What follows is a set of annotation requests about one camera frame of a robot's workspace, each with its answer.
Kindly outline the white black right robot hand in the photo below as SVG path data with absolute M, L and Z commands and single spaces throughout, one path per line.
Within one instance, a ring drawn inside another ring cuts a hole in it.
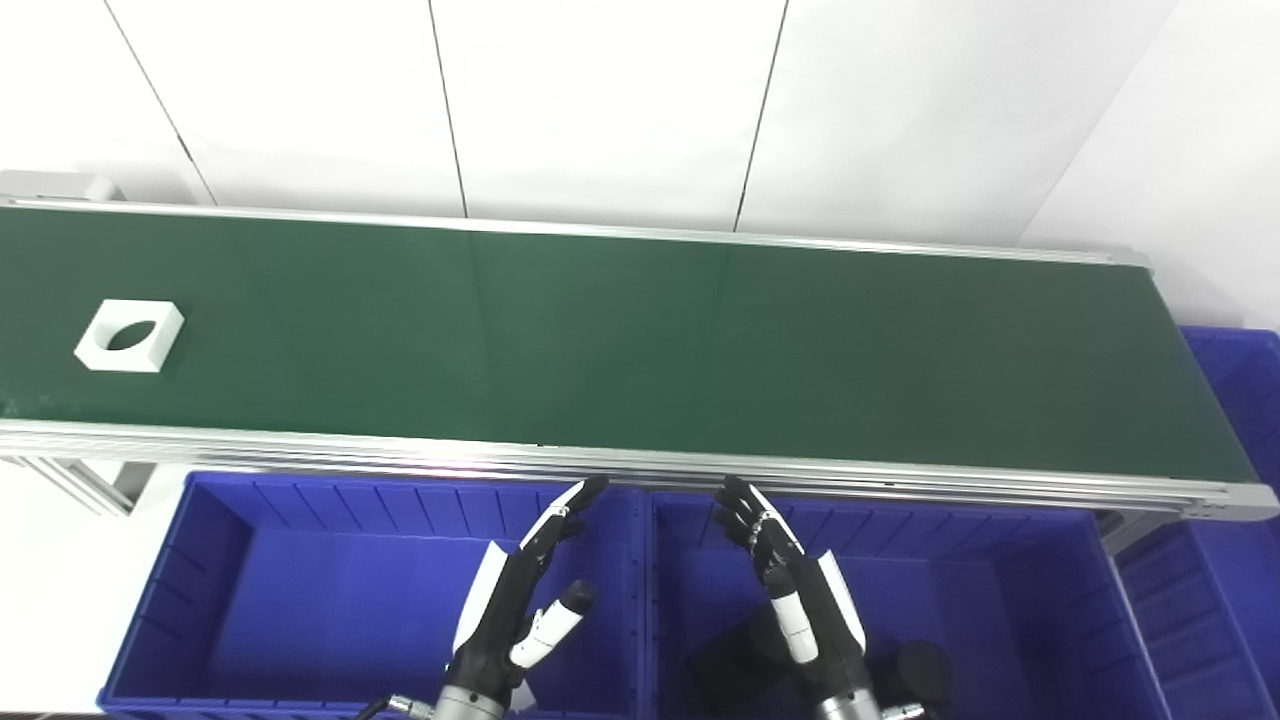
M 805 703 L 869 693 L 865 633 L 835 556 L 806 552 L 783 514 L 739 477 L 727 475 L 714 500 L 716 520 L 769 596 Z

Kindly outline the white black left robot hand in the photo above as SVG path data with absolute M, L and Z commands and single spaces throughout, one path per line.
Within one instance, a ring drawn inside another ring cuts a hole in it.
M 561 542 L 584 528 L 580 512 L 609 483 L 605 475 L 577 482 L 548 505 L 516 550 L 486 547 L 454 629 L 443 706 L 502 717 L 515 708 L 529 670 L 594 609 L 598 589 L 582 579 L 540 609 L 531 602 Z

